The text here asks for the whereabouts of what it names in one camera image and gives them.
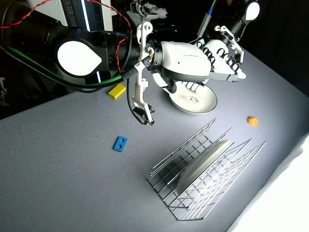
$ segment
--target white plate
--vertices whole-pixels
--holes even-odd
[[[176,82],[176,93],[170,94],[172,102],[181,110],[192,114],[205,114],[217,105],[217,97],[207,86],[196,91],[188,89],[181,81]]]
[[[186,166],[177,183],[177,193],[180,195],[209,166],[211,166],[234,142],[223,140],[208,146],[198,157]]]

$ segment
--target dish rack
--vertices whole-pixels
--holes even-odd
[[[214,142],[206,136],[216,119],[205,125],[156,166],[148,182],[177,220],[204,219],[260,152],[266,142],[243,154],[249,139],[223,153],[182,193],[177,193],[178,177],[186,166],[212,143],[224,138],[232,128]]]

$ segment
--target gray table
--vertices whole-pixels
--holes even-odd
[[[309,99],[249,53],[241,83],[209,81],[217,107],[202,116],[177,109],[149,79],[155,124],[142,126],[109,89],[74,93],[0,121],[0,231],[225,231],[306,132]],[[250,127],[246,118],[261,124]],[[213,118],[215,139],[267,141],[212,213],[177,221],[146,180],[150,169]],[[125,152],[112,149],[129,139]]]

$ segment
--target robotic arm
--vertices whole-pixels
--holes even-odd
[[[44,69],[24,53],[50,58],[66,74],[86,78],[100,71],[119,71],[120,75],[94,85],[78,85],[74,88],[101,88],[136,76],[133,113],[142,124],[152,125],[154,109],[143,100],[148,81],[142,77],[147,67],[155,82],[169,93],[177,91],[175,82],[195,82],[200,85],[206,79],[240,81],[246,75],[240,69],[243,51],[231,31],[216,26],[222,38],[210,40],[202,46],[189,43],[147,41],[152,32],[150,22],[137,27],[132,36],[112,31],[88,32],[80,28],[62,26],[57,20],[37,11],[31,12],[22,23],[16,21],[30,10],[15,1],[0,2],[0,48],[8,55],[25,63],[62,84],[68,81]],[[227,45],[235,50],[229,54]]]

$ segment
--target blue block with holes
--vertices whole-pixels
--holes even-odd
[[[115,143],[114,150],[123,152],[127,143],[127,138],[119,136],[117,142]]]

